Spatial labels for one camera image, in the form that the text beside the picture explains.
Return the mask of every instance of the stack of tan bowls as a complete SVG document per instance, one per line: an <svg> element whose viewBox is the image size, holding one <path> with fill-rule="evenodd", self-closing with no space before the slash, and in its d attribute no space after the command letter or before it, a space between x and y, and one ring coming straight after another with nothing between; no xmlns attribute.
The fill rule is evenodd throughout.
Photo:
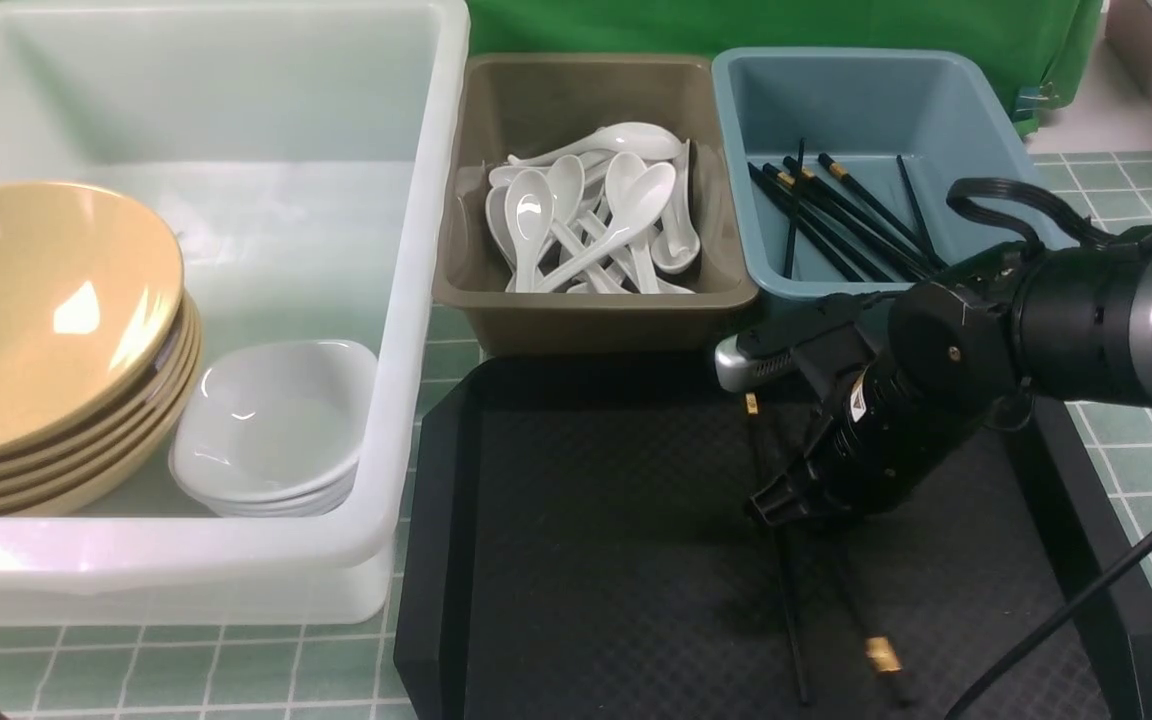
<svg viewBox="0 0 1152 720"><path fill-rule="evenodd" d="M0 515L65 515L145 464L197 381L172 229L136 200L0 187Z"/></svg>

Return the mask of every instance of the stack of white dishes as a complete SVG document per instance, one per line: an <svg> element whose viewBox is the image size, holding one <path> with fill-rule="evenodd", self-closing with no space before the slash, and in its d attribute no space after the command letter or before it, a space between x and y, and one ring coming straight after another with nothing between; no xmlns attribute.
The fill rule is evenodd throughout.
<svg viewBox="0 0 1152 720"><path fill-rule="evenodd" d="M215 515L321 515L349 495L376 382L376 356L353 341L262 344L202 374L169 467Z"/></svg>

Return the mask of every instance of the green cloth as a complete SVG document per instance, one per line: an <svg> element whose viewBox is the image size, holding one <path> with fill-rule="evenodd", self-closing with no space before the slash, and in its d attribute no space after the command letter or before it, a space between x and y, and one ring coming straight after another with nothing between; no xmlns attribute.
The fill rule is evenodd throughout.
<svg viewBox="0 0 1152 720"><path fill-rule="evenodd" d="M471 53L684 53L730 47L949 50L1008 111L1022 88L1069 104L1101 0L468 0Z"/></svg>

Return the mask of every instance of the black serving tray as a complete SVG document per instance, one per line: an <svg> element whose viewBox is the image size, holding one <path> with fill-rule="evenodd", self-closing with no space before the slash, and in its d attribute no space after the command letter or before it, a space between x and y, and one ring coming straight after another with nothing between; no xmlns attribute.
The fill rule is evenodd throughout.
<svg viewBox="0 0 1152 720"><path fill-rule="evenodd" d="M787 432L810 393L759 392ZM493 359L425 416L394 662L420 720L940 720L1129 547L1068 411L984 430L847 544L918 705L895 710L805 561L797 705L742 397L708 356ZM1152 591L1121 579L973 707L1152 720Z"/></svg>

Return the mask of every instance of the white plastic bin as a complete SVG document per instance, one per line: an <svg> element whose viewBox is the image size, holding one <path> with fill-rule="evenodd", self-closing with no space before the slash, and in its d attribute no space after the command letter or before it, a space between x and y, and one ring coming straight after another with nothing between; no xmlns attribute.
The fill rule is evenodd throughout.
<svg viewBox="0 0 1152 720"><path fill-rule="evenodd" d="M380 361L336 510L215 518L175 488L164 447L82 518L0 520L0 624L380 609L467 43L461 0L0 3L0 182L100 184L159 211L207 361L295 338Z"/></svg>

